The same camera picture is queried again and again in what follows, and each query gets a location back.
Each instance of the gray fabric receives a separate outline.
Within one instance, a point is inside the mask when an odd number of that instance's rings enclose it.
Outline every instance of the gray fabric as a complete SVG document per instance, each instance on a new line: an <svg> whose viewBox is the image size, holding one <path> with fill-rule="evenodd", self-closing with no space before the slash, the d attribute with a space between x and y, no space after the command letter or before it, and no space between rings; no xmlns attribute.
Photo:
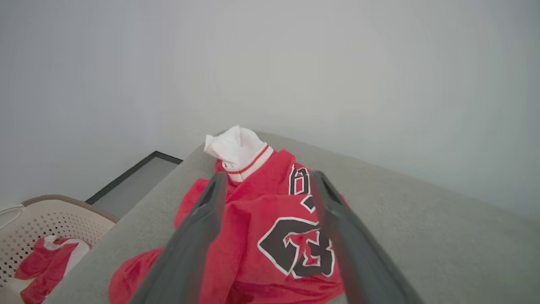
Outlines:
<svg viewBox="0 0 540 304"><path fill-rule="evenodd" d="M326 173L426 303L538 303L540 225L409 176L285 137L274 149ZM67 275L45 303L107 303L113 272L163 246L181 198L215 159L199 147ZM344 297L332 303L343 303Z"/></svg>

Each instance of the red cloth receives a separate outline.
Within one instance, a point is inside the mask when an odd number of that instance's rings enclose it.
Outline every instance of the red cloth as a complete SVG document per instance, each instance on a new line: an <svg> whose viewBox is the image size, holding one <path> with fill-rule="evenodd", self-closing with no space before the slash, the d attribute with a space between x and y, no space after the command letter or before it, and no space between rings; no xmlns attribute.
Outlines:
<svg viewBox="0 0 540 304"><path fill-rule="evenodd" d="M69 239L57 239L54 244L60 245ZM66 244L57 250L48 250L43 244L45 238L37 240L34 250L22 262L15 278L20 280L33 280L24 290L21 297L26 304L38 304L45 300L56 285L64 277L71 253L78 244Z"/></svg>
<svg viewBox="0 0 540 304"><path fill-rule="evenodd" d="M218 161L216 171L222 171ZM189 214L208 180L185 195L174 225ZM229 180L221 232L210 245L199 303L326 303L343 292L332 243L319 234L308 170L287 151L241 184ZM128 303L162 248L115 272L111 304Z"/></svg>

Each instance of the black number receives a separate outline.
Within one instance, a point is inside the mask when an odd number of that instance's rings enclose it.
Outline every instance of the black number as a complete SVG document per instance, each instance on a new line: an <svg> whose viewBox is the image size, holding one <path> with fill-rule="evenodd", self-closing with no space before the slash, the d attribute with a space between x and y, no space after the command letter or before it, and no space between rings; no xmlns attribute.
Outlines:
<svg viewBox="0 0 540 304"><path fill-rule="evenodd" d="M334 272L334 251L332 242L319 231L319 223L309 222L297 217L281 217L259 241L259 250L270 259L277 269L295 278L322 273L331 276ZM307 240L311 258L315 265L306 265L307 254L300 252L300 244L295 244L290 236L316 231L316 240Z"/></svg>
<svg viewBox="0 0 540 304"><path fill-rule="evenodd" d="M313 211L315 211L315 203L313 202L313 197L311 196L311 194L306 195L306 198L303 199L300 204L304 206L309 211L309 213L313 213Z"/></svg>
<svg viewBox="0 0 540 304"><path fill-rule="evenodd" d="M296 186L296 180L301 180L300 186ZM300 195L309 194L309 173L306 168L296 169L293 166L289 177L289 194Z"/></svg>

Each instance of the red jersey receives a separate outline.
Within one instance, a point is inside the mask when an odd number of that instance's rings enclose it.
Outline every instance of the red jersey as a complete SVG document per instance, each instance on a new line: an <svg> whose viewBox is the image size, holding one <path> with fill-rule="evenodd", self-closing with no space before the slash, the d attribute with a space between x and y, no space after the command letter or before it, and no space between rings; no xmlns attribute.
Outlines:
<svg viewBox="0 0 540 304"><path fill-rule="evenodd" d="M216 171L223 171L218 161ZM176 215L178 228L208 184L199 179ZM221 231L208 249L199 303L326 303L343 292L331 240L319 232L309 170L274 153L240 184L229 179ZM127 303L162 248L116 271L112 304Z"/></svg>

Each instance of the laundry basket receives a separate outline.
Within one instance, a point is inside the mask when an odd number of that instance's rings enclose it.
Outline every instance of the laundry basket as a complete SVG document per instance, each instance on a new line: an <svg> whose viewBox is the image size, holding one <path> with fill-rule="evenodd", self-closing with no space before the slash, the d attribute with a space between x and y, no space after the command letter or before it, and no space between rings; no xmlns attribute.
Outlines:
<svg viewBox="0 0 540 304"><path fill-rule="evenodd" d="M95 245L118 219L91 205L62 195L44 195L0 211L9 218L0 226L0 302L24 289L15 281L15 271L40 237L73 237Z"/></svg>

